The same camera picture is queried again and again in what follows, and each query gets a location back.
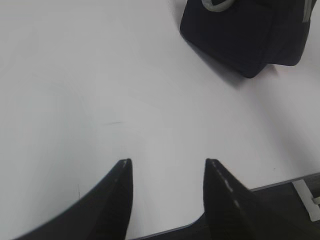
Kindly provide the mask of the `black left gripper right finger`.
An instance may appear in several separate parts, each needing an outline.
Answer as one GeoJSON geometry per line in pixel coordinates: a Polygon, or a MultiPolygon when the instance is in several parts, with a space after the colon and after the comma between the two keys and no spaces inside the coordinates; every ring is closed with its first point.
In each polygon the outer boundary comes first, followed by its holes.
{"type": "Polygon", "coordinates": [[[320,231],[270,209],[217,159],[206,159],[203,205],[215,240],[318,240],[320,231]]]}

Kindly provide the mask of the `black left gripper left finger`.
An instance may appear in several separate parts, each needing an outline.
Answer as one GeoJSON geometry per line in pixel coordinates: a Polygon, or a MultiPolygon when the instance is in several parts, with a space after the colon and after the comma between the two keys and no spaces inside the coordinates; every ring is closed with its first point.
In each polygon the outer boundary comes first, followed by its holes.
{"type": "Polygon", "coordinates": [[[118,161],[78,202],[21,240],[123,240],[133,205],[131,159],[118,161]]]}

